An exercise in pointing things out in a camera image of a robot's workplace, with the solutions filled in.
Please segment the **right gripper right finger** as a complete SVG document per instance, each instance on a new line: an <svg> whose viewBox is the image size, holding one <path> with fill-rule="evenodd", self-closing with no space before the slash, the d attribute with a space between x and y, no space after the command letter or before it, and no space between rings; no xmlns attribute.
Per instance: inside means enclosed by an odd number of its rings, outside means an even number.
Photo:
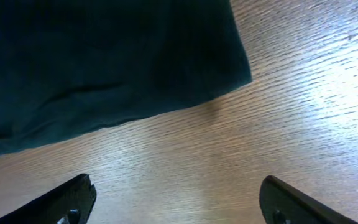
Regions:
<svg viewBox="0 0 358 224"><path fill-rule="evenodd" d="M260 186L259 206L266 224L358 224L272 175Z"/></svg>

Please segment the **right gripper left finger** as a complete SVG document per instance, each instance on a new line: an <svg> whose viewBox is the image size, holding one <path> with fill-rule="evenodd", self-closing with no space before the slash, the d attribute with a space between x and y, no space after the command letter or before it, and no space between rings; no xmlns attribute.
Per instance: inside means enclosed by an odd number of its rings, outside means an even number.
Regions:
<svg viewBox="0 0 358 224"><path fill-rule="evenodd" d="M0 224L87 224L96 197L90 176L79 174L0 217Z"/></svg>

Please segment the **black nike t-shirt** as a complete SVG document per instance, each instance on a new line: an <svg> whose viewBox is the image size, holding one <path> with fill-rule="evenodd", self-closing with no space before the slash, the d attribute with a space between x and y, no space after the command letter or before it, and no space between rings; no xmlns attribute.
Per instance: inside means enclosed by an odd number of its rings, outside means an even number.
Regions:
<svg viewBox="0 0 358 224"><path fill-rule="evenodd" d="M0 155L251 80L227 0L0 0Z"/></svg>

